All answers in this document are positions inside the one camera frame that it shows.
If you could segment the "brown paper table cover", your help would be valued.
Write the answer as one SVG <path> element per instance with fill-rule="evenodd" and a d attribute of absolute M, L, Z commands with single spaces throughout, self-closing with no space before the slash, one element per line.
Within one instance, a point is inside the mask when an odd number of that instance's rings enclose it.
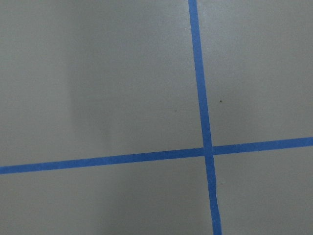
<path fill-rule="evenodd" d="M 310 235 L 310 0 L 3 0 L 3 235 Z"/>

